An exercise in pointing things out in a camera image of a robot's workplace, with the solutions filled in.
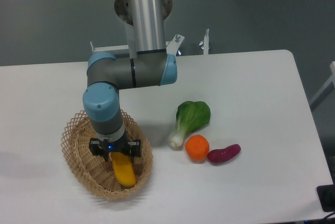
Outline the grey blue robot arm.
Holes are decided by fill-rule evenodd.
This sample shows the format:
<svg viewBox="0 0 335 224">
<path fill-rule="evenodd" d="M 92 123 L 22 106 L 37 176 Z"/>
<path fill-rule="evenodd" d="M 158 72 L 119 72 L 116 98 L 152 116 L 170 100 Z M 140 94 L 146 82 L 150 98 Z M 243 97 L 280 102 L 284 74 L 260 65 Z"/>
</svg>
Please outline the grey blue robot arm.
<svg viewBox="0 0 335 224">
<path fill-rule="evenodd" d="M 96 133 L 88 145 L 94 156 L 141 156 L 141 141 L 126 135 L 119 92 L 176 82 L 183 37 L 165 39 L 164 21 L 172 7 L 172 0 L 115 0 L 115 12 L 127 30 L 128 50 L 127 57 L 117 58 L 116 47 L 93 48 L 88 60 L 83 106 Z"/>
</svg>

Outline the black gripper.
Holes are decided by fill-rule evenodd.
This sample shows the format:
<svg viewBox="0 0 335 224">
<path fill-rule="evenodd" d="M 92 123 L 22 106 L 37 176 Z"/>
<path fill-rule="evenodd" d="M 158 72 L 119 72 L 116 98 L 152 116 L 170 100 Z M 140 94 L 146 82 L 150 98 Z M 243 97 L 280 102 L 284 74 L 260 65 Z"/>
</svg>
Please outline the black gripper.
<svg viewBox="0 0 335 224">
<path fill-rule="evenodd" d="M 140 139 L 128 141 L 125 132 L 115 141 L 107 139 L 106 136 L 100 136 L 98 139 L 90 138 L 88 147 L 93 156 L 101 156 L 105 162 L 108 162 L 110 152 L 120 152 L 132 159 L 142 157 L 142 141 Z"/>
</svg>

